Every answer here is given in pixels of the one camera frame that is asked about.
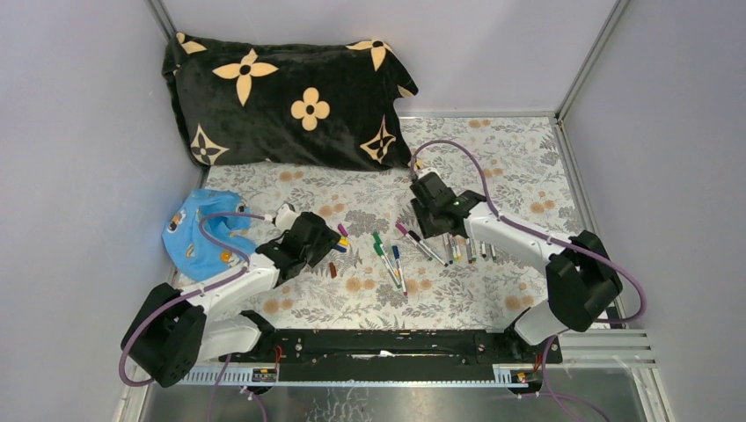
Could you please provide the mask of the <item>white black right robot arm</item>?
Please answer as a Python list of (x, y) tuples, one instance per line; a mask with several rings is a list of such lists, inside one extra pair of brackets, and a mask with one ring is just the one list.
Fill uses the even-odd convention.
[(501, 215), (474, 191), (455, 194), (434, 171), (413, 179), (411, 205), (425, 237), (448, 233), (497, 247), (545, 276), (547, 297), (507, 329), (506, 354), (525, 362), (540, 343), (563, 331), (586, 331), (622, 291), (607, 265), (600, 238), (584, 230), (555, 237), (521, 219)]

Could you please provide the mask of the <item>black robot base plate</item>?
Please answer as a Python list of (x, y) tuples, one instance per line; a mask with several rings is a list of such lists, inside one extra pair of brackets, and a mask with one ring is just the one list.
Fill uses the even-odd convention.
[(484, 330), (290, 330), (265, 333), (234, 363), (278, 369), (282, 382), (496, 382), (498, 367), (563, 361), (559, 342), (521, 346)]

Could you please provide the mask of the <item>aluminium frame rail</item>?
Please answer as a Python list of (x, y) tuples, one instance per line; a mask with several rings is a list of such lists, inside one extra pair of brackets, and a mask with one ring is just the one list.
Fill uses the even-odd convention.
[(179, 363), (163, 385), (499, 388), (557, 398), (552, 367), (620, 369), (632, 377), (645, 416), (669, 419), (647, 334), (613, 327), (561, 333), (536, 346), (483, 330), (270, 330), (250, 352)]

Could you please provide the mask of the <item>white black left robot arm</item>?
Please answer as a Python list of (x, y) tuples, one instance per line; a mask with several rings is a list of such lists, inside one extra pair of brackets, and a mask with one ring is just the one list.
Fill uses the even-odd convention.
[(184, 289), (162, 283), (150, 291), (121, 341), (118, 370), (126, 385), (171, 387), (203, 361), (270, 355), (273, 339), (258, 319), (228, 311), (316, 266), (339, 248), (341, 235), (319, 215), (288, 205), (267, 220), (281, 235), (252, 254), (237, 251), (237, 265)]

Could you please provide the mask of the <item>bundle of coloured marker pens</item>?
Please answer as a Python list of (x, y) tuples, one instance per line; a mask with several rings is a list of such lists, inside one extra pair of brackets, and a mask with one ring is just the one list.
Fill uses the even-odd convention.
[(434, 245), (416, 231), (396, 223), (393, 236), (381, 230), (370, 234), (371, 249), (377, 271), (396, 294), (413, 299), (434, 286), (434, 275), (452, 265)]

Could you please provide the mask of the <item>black floral pillow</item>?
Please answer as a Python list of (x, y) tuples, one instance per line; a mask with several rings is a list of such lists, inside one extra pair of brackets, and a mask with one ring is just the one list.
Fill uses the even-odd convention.
[(176, 33), (161, 68), (179, 135), (201, 168), (406, 168), (395, 102), (418, 86), (383, 40), (257, 45)]

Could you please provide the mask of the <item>blue cartoon cloth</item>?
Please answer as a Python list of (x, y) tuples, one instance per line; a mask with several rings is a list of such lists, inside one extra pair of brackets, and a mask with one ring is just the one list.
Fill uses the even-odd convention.
[(173, 264), (189, 279), (205, 281), (241, 263), (256, 248), (246, 237), (248, 213), (237, 193), (194, 189), (162, 233)]

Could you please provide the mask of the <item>floral patterned table mat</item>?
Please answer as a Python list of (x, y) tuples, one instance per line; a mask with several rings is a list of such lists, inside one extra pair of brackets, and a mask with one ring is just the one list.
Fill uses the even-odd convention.
[[(488, 186), (506, 213), (550, 230), (582, 230), (565, 167), (547, 118), (411, 118), (401, 122), (419, 159), (438, 170), (456, 193)], [(230, 315), (253, 310), (278, 328), (486, 329), (498, 331), (547, 296), (545, 278), (520, 259), (497, 251), (497, 262), (456, 262), (434, 275), (434, 286), (404, 299), (377, 271), (370, 234), (393, 236), (396, 223), (418, 229), (410, 206), (409, 174), (339, 171), (300, 164), (213, 168), (205, 186), (239, 194), (254, 214), (288, 202), (331, 227), (342, 224), (346, 253), (333, 251), (317, 266), (268, 292), (243, 300)], [(336, 265), (332, 279), (329, 263)]]

